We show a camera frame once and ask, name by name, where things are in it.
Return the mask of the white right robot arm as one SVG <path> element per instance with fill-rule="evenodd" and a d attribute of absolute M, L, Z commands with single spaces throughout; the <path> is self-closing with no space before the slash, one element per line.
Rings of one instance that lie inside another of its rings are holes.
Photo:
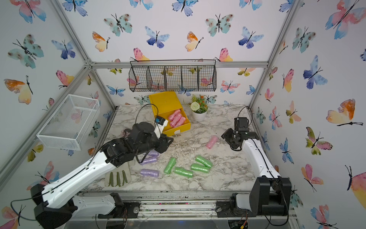
<path fill-rule="evenodd" d="M 292 184 L 282 177 L 265 154 L 256 132 L 250 131 L 246 117 L 236 117 L 234 128 L 226 130 L 222 139 L 233 151 L 244 152 L 256 180 L 249 195 L 234 193 L 230 197 L 232 215 L 288 216 Z"/>

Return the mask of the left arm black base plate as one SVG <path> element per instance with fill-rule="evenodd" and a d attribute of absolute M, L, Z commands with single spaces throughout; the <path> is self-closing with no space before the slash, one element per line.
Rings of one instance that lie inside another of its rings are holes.
<path fill-rule="evenodd" d="M 114 219 L 136 219 L 140 212 L 140 202 L 120 201 L 115 203 Z"/>

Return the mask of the yellow plastic drawer unit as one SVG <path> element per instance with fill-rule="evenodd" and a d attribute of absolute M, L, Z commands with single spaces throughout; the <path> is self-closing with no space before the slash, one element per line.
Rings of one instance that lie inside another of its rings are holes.
<path fill-rule="evenodd" d="M 173 136 L 191 129 L 191 123 L 181 105 L 176 92 L 161 92 L 149 95 L 150 103 L 152 104 L 152 110 L 154 116 L 160 116 L 168 121 L 166 127 L 164 127 L 162 133 L 167 136 Z M 180 127 L 171 127 L 168 117 L 174 113 L 175 110 L 180 109 L 182 116 L 186 118 L 186 121 Z"/>

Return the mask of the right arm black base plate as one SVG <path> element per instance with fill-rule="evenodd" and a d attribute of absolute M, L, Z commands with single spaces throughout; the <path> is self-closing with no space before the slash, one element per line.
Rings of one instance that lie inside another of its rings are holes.
<path fill-rule="evenodd" d="M 256 215 L 247 209 L 240 209 L 232 201 L 217 201 L 215 212 L 218 218 L 234 218 L 234 217 L 255 217 Z"/>

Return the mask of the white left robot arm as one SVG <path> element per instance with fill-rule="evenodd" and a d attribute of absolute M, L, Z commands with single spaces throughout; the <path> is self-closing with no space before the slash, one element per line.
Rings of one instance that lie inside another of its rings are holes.
<path fill-rule="evenodd" d="M 163 134 L 168 120 L 157 116 L 154 124 L 141 122 L 127 130 L 128 136 L 105 143 L 95 156 L 61 179 L 30 190 L 35 202 L 36 221 L 44 229 L 56 229 L 75 217 L 102 219 L 127 218 L 127 207 L 120 196 L 111 193 L 99 198 L 79 198 L 77 193 L 96 178 L 155 150 L 164 153 L 173 138 Z"/>

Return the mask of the pink trash bag roll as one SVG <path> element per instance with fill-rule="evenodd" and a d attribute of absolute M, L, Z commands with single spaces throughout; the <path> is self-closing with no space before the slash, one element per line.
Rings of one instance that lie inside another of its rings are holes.
<path fill-rule="evenodd" d="M 183 125 L 186 121 L 186 118 L 184 116 L 182 116 L 179 121 L 176 123 L 176 125 L 174 126 L 175 128 L 180 127 L 181 125 Z"/>
<path fill-rule="evenodd" d="M 182 117 L 182 114 L 181 114 L 181 113 L 178 113 L 178 114 L 174 117 L 174 119 L 170 122 L 170 126 L 171 126 L 171 127 L 175 127 L 175 126 L 176 126 L 176 124 L 180 121 L 181 117 Z"/>
<path fill-rule="evenodd" d="M 217 141 L 218 141 L 218 137 L 216 135 L 211 136 L 210 140 L 206 144 L 206 148 L 207 149 L 212 149 Z"/>
<path fill-rule="evenodd" d="M 173 120 L 174 120 L 174 118 L 175 118 L 178 114 L 180 114 L 180 113 L 181 113 L 181 110 L 180 110 L 180 109 L 175 110 L 175 111 L 174 111 L 174 113 L 173 113 L 173 114 L 171 114 L 171 115 L 168 117 L 168 120 L 169 120 L 169 121 L 173 121 Z"/>

